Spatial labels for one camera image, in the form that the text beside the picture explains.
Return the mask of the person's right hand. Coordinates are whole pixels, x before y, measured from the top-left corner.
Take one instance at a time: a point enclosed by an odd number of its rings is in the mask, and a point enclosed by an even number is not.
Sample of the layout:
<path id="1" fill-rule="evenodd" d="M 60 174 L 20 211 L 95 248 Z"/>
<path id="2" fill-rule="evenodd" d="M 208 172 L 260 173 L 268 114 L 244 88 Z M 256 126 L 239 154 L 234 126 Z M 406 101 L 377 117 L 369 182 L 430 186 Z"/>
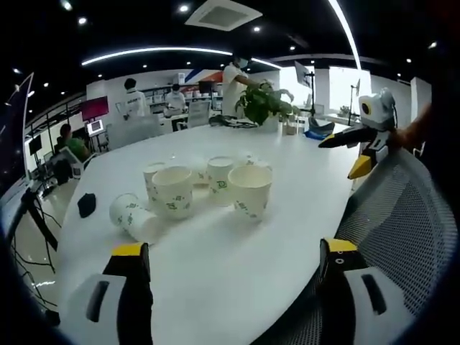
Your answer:
<path id="1" fill-rule="evenodd" d="M 393 147 L 403 147 L 406 150 L 418 148 L 427 140 L 432 122 L 432 106 L 426 105 L 417 118 L 405 129 L 396 129 L 390 143 Z"/>

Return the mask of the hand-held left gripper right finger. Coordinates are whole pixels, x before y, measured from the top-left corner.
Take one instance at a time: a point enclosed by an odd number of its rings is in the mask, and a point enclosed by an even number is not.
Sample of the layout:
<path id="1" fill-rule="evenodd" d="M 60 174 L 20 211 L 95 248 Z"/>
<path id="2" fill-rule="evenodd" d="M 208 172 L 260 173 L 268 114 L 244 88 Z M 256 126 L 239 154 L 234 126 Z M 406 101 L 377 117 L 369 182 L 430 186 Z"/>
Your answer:
<path id="1" fill-rule="evenodd" d="M 320 242 L 322 344 L 392 344 L 413 322 L 403 290 L 350 241 Z"/>

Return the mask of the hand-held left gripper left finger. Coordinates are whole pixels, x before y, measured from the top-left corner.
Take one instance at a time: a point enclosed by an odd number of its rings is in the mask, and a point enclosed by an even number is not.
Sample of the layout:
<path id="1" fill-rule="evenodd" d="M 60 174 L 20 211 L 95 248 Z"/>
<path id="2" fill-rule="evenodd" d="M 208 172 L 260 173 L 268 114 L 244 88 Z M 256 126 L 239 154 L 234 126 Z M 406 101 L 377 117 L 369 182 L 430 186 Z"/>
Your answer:
<path id="1" fill-rule="evenodd" d="M 66 313 L 72 344 L 152 344 L 149 245 L 113 249 L 101 274 L 73 292 Z"/>

